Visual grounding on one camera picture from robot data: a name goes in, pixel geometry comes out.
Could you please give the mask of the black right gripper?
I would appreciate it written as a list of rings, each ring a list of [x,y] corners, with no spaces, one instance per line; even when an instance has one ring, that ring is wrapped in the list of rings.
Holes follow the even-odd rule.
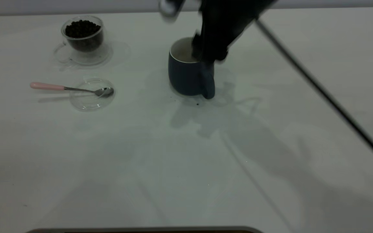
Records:
[[[198,61],[224,61],[230,44],[275,0],[203,0],[202,28],[191,40],[191,55]]]

